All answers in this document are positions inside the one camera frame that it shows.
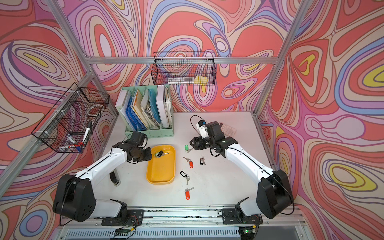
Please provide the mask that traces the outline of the key with green tag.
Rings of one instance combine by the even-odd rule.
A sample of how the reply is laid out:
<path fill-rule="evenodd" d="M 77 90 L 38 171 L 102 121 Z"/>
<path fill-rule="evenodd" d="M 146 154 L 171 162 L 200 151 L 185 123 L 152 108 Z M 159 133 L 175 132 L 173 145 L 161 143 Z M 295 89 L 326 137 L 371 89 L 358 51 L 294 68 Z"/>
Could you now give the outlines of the key with green tag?
<path fill-rule="evenodd" d="M 192 146 L 190 146 L 190 145 L 185 145 L 185 151 L 186 151 L 186 153 L 190 153 L 191 151 L 193 151 L 194 150 L 194 148 L 192 147 Z"/>

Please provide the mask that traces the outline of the key with red tag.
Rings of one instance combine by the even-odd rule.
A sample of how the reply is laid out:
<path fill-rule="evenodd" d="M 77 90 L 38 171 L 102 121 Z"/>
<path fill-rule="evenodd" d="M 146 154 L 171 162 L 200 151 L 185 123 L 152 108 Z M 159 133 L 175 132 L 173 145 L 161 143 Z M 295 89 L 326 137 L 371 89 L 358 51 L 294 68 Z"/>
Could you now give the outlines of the key with red tag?
<path fill-rule="evenodd" d="M 184 159 L 189 163 L 190 168 L 192 169 L 194 167 L 194 163 L 191 159 L 184 157 Z"/>
<path fill-rule="evenodd" d="M 191 192 L 193 189 L 194 189 L 194 187 L 185 189 L 185 198 L 186 198 L 186 200 L 189 200 L 189 199 L 191 198 L 190 192 Z"/>

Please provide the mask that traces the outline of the yellow plastic storage box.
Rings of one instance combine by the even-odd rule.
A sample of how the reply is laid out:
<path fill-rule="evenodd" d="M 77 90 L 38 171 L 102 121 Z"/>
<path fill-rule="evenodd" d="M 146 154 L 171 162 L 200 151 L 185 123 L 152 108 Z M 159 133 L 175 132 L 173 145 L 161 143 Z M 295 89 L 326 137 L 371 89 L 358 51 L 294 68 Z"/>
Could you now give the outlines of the yellow plastic storage box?
<path fill-rule="evenodd" d="M 155 154 L 159 151 L 169 152 L 160 158 Z M 171 145 L 159 145 L 152 148 L 152 159 L 148 162 L 147 181 L 153 185 L 167 185 L 175 178 L 176 153 Z"/>

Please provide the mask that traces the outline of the key with black white tag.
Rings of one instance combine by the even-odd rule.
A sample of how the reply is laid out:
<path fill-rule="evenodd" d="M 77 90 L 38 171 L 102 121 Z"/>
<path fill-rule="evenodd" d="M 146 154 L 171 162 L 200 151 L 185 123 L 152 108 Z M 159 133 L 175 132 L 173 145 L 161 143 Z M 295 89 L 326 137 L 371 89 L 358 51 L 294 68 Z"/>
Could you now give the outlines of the key with black white tag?
<path fill-rule="evenodd" d="M 188 174 L 186 174 L 184 171 L 180 171 L 180 175 L 181 175 L 183 178 L 186 179 L 186 185 L 188 186 L 191 177 L 190 177 Z"/>

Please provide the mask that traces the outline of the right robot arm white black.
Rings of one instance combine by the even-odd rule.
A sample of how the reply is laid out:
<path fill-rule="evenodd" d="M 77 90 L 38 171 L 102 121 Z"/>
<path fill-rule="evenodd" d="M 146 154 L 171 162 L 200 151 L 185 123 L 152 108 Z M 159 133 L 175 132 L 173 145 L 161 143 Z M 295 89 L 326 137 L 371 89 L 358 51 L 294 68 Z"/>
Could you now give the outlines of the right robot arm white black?
<path fill-rule="evenodd" d="M 232 137 L 227 137 L 218 122 L 207 123 L 200 120 L 196 124 L 198 137 L 190 141 L 196 151 L 209 149 L 214 157 L 222 156 L 237 165 L 257 184 L 257 196 L 239 201 L 235 205 L 238 221 L 244 223 L 251 216 L 264 215 L 273 219 L 289 206 L 294 206 L 294 198 L 288 175 L 282 170 L 266 167 L 247 153 Z"/>

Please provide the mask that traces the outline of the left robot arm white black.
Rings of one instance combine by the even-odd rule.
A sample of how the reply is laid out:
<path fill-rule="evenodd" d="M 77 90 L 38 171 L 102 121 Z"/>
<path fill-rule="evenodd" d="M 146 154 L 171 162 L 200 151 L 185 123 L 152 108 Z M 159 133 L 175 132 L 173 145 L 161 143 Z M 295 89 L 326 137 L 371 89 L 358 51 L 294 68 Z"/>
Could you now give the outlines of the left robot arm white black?
<path fill-rule="evenodd" d="M 53 212 L 79 223 L 89 218 L 101 218 L 124 224 L 129 218 L 127 204 L 118 200 L 98 200 L 94 190 L 107 175 L 114 175 L 120 165 L 150 161 L 152 149 L 147 147 L 147 142 L 147 135 L 132 132 L 92 165 L 74 175 L 62 176 L 58 182 Z"/>

